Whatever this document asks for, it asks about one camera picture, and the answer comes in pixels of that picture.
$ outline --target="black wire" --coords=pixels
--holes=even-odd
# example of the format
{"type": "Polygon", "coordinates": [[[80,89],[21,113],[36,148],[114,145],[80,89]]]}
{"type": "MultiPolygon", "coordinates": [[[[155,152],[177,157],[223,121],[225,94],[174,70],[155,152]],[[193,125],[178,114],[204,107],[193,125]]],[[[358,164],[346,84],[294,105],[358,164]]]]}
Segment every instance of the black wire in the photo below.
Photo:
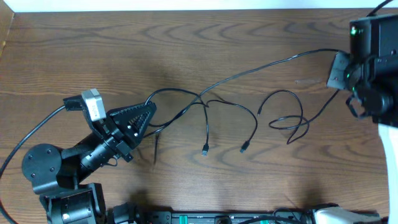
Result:
{"type": "Polygon", "coordinates": [[[258,218],[252,218],[249,220],[246,220],[244,222],[240,222],[238,224],[250,224],[250,223],[255,223],[255,222],[259,222],[259,221],[280,221],[280,222],[286,222],[286,223],[293,223],[293,224],[303,224],[300,221],[296,221],[296,220],[291,220],[289,218],[282,218],[282,217],[273,217],[273,216],[268,216],[268,215],[262,215],[258,218]]]}
{"type": "MultiPolygon", "coordinates": [[[[344,52],[344,51],[342,51],[342,50],[338,50],[338,49],[317,49],[317,50],[310,50],[310,51],[307,51],[307,52],[303,52],[303,53],[300,53],[300,54],[291,56],[291,57],[286,58],[286,59],[283,59],[283,60],[278,60],[278,61],[276,61],[276,62],[268,63],[268,64],[266,64],[266,65],[262,65],[262,66],[260,66],[260,67],[257,67],[257,68],[251,69],[251,70],[247,70],[247,71],[245,71],[245,72],[241,72],[241,73],[238,73],[238,74],[233,75],[233,76],[231,76],[231,77],[228,77],[228,78],[226,78],[226,79],[224,79],[224,80],[222,80],[222,81],[219,81],[219,82],[213,84],[212,86],[209,86],[208,88],[206,88],[205,90],[203,90],[199,95],[197,95],[196,93],[192,93],[192,92],[189,92],[189,91],[187,91],[187,90],[184,90],[183,92],[185,92],[185,93],[189,93],[189,94],[195,95],[195,96],[196,96],[195,99],[193,99],[192,102],[191,102],[190,104],[188,104],[188,105],[187,105],[186,107],[184,107],[184,109],[182,109],[177,115],[175,115],[173,119],[171,119],[170,121],[164,123],[164,126],[162,126],[160,129],[158,129],[158,130],[156,130],[156,131],[153,131],[152,133],[149,133],[149,134],[145,135],[144,138],[145,138],[145,137],[148,137],[148,136],[150,136],[150,135],[153,135],[153,134],[155,134],[155,133],[158,133],[158,132],[163,131],[167,126],[169,126],[171,123],[173,123],[176,119],[179,119],[179,117],[181,117],[183,114],[185,114],[185,113],[189,110],[189,108],[191,107],[191,105],[193,105],[195,102],[197,102],[197,100],[201,100],[201,97],[202,97],[206,92],[210,91],[211,89],[215,88],[216,86],[218,86],[218,85],[220,85],[220,84],[222,84],[222,83],[226,83],[226,82],[228,82],[228,81],[230,81],[230,80],[234,80],[234,79],[236,79],[236,78],[239,78],[239,77],[241,77],[241,76],[244,76],[244,75],[247,75],[247,74],[250,74],[250,73],[253,73],[253,72],[258,72],[258,71],[260,71],[260,70],[262,70],[262,69],[264,69],[264,68],[270,67],[270,66],[272,66],[272,65],[276,65],[276,64],[279,64],[279,63],[282,63],[282,62],[288,62],[288,61],[290,61],[290,60],[293,60],[293,59],[295,59],[295,58],[298,58],[298,57],[301,57],[301,56],[304,56],[304,55],[313,54],[313,53],[317,53],[317,52],[326,52],[326,51],[331,51],[331,52],[343,52],[343,53],[347,54],[346,52],[344,52]]],[[[156,93],[158,93],[158,92],[160,92],[160,91],[166,91],[166,90],[161,89],[161,90],[157,90],[157,91],[153,92],[153,94],[151,94],[151,96],[148,97],[146,103],[147,103],[156,93]]]]}
{"type": "MultiPolygon", "coordinates": [[[[50,113],[42,122],[40,122],[34,129],[32,129],[18,144],[17,146],[12,150],[12,152],[8,155],[7,159],[4,161],[4,164],[0,168],[0,179],[4,173],[4,170],[6,169],[8,163],[11,161],[12,157],[15,155],[15,153],[18,151],[19,148],[37,131],[39,130],[49,119],[54,117],[58,112],[61,110],[65,109],[65,105],[59,107],[56,109],[54,112],[50,113]]],[[[0,210],[4,218],[6,218],[7,221],[10,223],[17,223],[15,220],[13,220],[10,215],[6,212],[6,209],[4,208],[1,200],[0,200],[0,210]]]]}
{"type": "Polygon", "coordinates": [[[251,116],[254,118],[254,120],[256,122],[256,126],[254,127],[254,130],[253,130],[252,134],[250,135],[250,138],[248,139],[248,141],[250,141],[253,138],[254,134],[257,131],[258,121],[257,121],[256,115],[254,115],[254,113],[251,110],[249,110],[246,107],[244,107],[242,105],[239,105],[237,103],[231,103],[231,102],[228,102],[228,101],[221,101],[221,100],[209,100],[209,101],[206,102],[206,105],[208,106],[208,104],[210,102],[219,102],[219,103],[224,103],[224,104],[227,104],[227,105],[237,106],[238,108],[242,108],[242,109],[246,110],[247,112],[249,112],[251,114],[251,116]]]}
{"type": "Polygon", "coordinates": [[[319,117],[319,116],[321,115],[321,113],[323,112],[323,110],[324,110],[324,109],[329,105],[329,103],[335,98],[335,96],[337,95],[337,93],[339,92],[339,90],[336,90],[335,93],[329,98],[329,100],[323,105],[323,107],[321,108],[321,110],[320,110],[313,118],[311,118],[311,119],[309,119],[309,120],[307,120],[307,119],[304,118],[304,116],[303,116],[303,106],[302,106],[301,101],[300,101],[300,99],[298,98],[298,96],[297,96],[295,93],[293,93],[293,92],[291,92],[291,91],[288,91],[288,90],[277,90],[277,91],[271,93],[270,95],[268,95],[268,96],[264,99],[264,101],[261,103],[261,105],[260,105],[260,107],[259,107],[259,110],[258,110],[258,112],[257,112],[257,115],[258,115],[258,116],[261,114],[262,106],[264,106],[264,104],[266,103],[266,101],[267,101],[271,96],[275,95],[276,93],[280,93],[280,92],[290,93],[291,95],[293,95],[293,96],[296,98],[296,100],[298,101],[298,104],[300,105],[300,111],[301,111],[301,112],[300,112],[300,116],[299,116],[299,115],[288,115],[288,116],[283,116],[283,117],[281,117],[281,118],[278,118],[278,119],[275,119],[275,120],[271,121],[270,123],[268,123],[268,126],[269,126],[270,128],[277,129],[277,130],[290,130],[290,129],[294,129],[293,133],[290,135],[290,137],[288,138],[287,143],[286,143],[286,144],[290,144],[290,143],[292,143],[292,142],[294,142],[294,141],[296,141],[296,140],[298,140],[298,139],[304,137],[304,136],[308,133],[308,130],[310,129],[310,123],[311,123],[313,120],[315,120],[317,117],[319,117]],[[295,125],[295,126],[276,127],[276,126],[273,126],[273,125],[272,125],[272,124],[274,124],[274,123],[276,123],[276,122],[278,122],[278,121],[283,121],[283,120],[289,119],[289,118],[300,118],[300,121],[299,121],[298,124],[295,125]],[[294,136],[294,134],[295,134],[295,133],[297,132],[297,130],[299,129],[299,127],[304,126],[304,125],[307,126],[305,132],[304,132],[302,135],[300,135],[299,137],[297,137],[297,138],[291,140],[292,137],[294,136]]]}
{"type": "Polygon", "coordinates": [[[380,5],[378,5],[377,7],[375,7],[371,12],[369,12],[369,14],[366,17],[369,16],[375,16],[377,11],[380,10],[382,7],[386,6],[387,4],[389,4],[390,2],[392,2],[393,0],[385,0],[384,2],[382,2],[380,5]]]}
{"type": "Polygon", "coordinates": [[[278,213],[278,212],[281,211],[281,210],[286,210],[286,211],[292,213],[293,217],[294,217],[297,221],[300,222],[300,220],[296,217],[296,215],[294,215],[293,211],[291,211],[291,209],[286,208],[286,207],[278,208],[277,210],[275,210],[275,211],[272,213],[272,215],[273,215],[274,217],[276,217],[276,213],[278,213]]]}

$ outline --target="green light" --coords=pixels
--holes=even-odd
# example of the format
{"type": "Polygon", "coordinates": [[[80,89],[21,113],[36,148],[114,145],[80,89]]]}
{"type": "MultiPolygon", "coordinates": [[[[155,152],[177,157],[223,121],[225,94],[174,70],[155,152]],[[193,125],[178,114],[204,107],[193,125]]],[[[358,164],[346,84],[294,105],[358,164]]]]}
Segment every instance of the green light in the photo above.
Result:
{"type": "Polygon", "coordinates": [[[351,27],[351,35],[355,35],[358,30],[355,27],[351,27]]]}

